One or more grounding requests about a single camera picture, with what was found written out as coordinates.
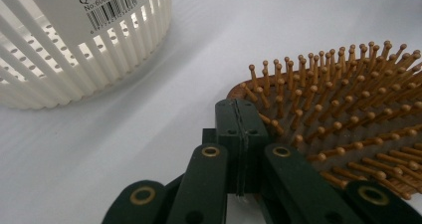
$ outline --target wooden bristle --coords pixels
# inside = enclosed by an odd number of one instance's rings
[[[422,63],[406,48],[351,45],[275,59],[271,71],[264,61],[228,98],[251,101],[330,184],[372,180],[410,199],[422,192]]]

